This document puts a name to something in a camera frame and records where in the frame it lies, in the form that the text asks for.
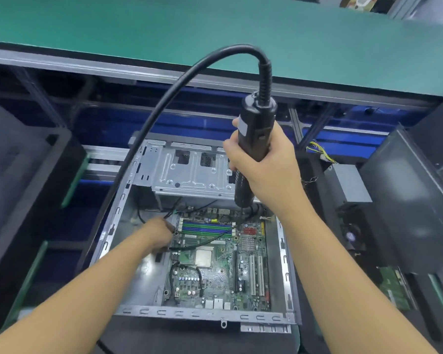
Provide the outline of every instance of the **motherboard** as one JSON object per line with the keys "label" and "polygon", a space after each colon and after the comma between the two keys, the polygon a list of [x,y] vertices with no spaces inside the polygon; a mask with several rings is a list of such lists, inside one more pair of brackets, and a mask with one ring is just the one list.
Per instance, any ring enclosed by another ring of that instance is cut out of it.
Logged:
{"label": "motherboard", "polygon": [[182,213],[171,248],[164,304],[269,311],[264,220],[207,208]]}

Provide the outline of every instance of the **green workbench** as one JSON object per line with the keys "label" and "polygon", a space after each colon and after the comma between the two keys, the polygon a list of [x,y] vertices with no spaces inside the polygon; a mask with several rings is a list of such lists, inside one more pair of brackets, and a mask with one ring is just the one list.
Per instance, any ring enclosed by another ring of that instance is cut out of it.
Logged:
{"label": "green workbench", "polygon": [[176,65],[252,43],[277,77],[443,96],[443,26],[294,0],[0,0],[0,42]]}

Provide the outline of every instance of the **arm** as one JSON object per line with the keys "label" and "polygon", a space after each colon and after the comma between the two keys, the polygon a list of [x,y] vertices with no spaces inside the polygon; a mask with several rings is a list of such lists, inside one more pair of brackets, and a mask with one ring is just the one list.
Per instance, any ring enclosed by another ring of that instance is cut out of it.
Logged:
{"label": "arm", "polygon": [[86,354],[119,305],[141,259],[172,239],[162,218],[152,219],[94,266],[0,335],[0,353]]}
{"label": "arm", "polygon": [[292,143],[277,123],[270,151],[259,163],[238,146],[237,132],[223,146],[230,164],[282,222],[308,302],[333,354],[436,354],[315,213],[302,188]]}

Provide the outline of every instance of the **electric screwdriver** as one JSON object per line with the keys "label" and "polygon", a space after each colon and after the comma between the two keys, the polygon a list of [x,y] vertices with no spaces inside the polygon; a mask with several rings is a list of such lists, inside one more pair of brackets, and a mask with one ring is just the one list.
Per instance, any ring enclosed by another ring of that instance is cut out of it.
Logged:
{"label": "electric screwdriver", "polygon": [[[276,112],[277,103],[272,97],[262,100],[259,93],[255,92],[243,99],[238,123],[238,145],[256,161],[264,159],[269,150]],[[248,208],[253,204],[253,200],[254,194],[248,179],[237,170],[236,205],[240,208]]]}

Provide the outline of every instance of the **hand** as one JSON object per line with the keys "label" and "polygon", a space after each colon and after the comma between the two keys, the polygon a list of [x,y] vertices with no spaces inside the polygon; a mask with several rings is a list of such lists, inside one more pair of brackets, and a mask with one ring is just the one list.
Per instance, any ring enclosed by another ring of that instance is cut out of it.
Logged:
{"label": "hand", "polygon": [[172,240],[174,226],[162,217],[152,218],[134,232],[134,235],[149,240],[151,251],[167,246]]}
{"label": "hand", "polygon": [[[238,118],[233,125],[238,125]],[[271,132],[269,152],[260,162],[239,147],[238,130],[224,141],[223,147],[230,159],[230,169],[238,169],[246,176],[257,198],[278,216],[298,208],[300,199],[306,199],[294,146],[277,122]]]}

